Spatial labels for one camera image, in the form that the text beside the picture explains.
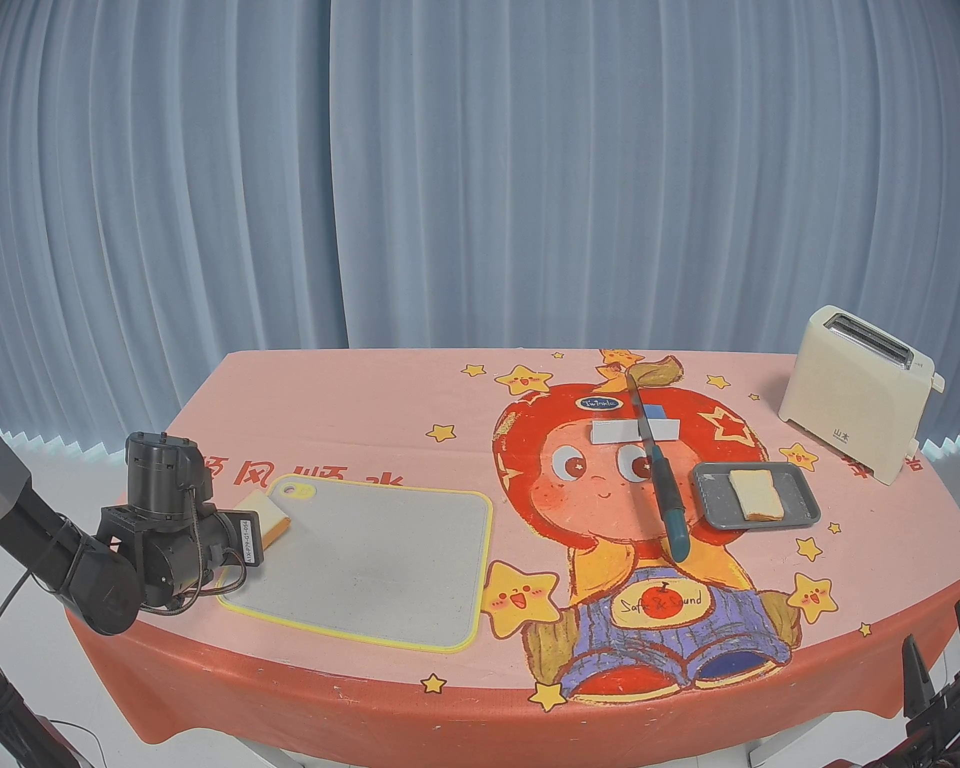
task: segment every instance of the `blue curtain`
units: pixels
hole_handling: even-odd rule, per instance
[[[0,2],[0,427],[122,448],[231,351],[347,342],[329,6]]]
[[[934,358],[940,442],[957,135],[947,0],[0,0],[0,426],[117,445],[237,348],[796,351],[836,303]]]

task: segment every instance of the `kitchen knife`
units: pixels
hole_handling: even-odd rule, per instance
[[[677,480],[673,476],[669,460],[663,455],[657,441],[654,440],[650,420],[643,410],[643,400],[636,380],[630,371],[627,371],[627,389],[630,391],[630,400],[636,411],[637,430],[643,441],[643,452],[647,454],[650,463],[650,478],[654,484],[654,495],[657,497],[657,508],[660,510],[660,519],[666,528],[667,541],[670,543],[670,557],[674,563],[682,563],[690,554],[690,534],[686,529],[684,517],[684,500],[680,496]]]

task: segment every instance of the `toaster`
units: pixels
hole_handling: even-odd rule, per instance
[[[813,313],[780,418],[872,469],[884,485],[920,447],[917,427],[944,378],[900,339],[835,306]]]

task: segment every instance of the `table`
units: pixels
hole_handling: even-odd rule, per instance
[[[768,455],[804,468],[820,522],[737,537],[694,520],[694,552],[674,566],[653,508],[629,501],[649,487],[642,456],[588,436],[593,420],[629,417],[633,364],[662,428],[679,421],[664,451],[684,493],[698,461]],[[168,430],[199,444],[217,505],[285,473],[484,494],[475,636],[455,653],[391,647],[213,598],[113,638],[71,625],[148,743],[209,728],[370,768],[637,768],[829,712],[891,717],[903,638],[934,660],[955,629],[960,516],[922,456],[888,488],[781,422],[792,365],[622,349],[234,353]]]

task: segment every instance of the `teal knife handle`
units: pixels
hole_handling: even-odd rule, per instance
[[[663,513],[663,525],[670,542],[670,557],[674,563],[682,563],[690,554],[690,534],[686,530],[683,510],[667,510]]]
[[[677,488],[677,479],[673,476],[670,462],[663,456],[660,446],[655,445],[650,459],[650,475],[657,496],[657,506],[666,537],[670,542],[670,557],[674,563],[682,563],[690,554],[690,534],[686,530],[684,517],[684,499]]]

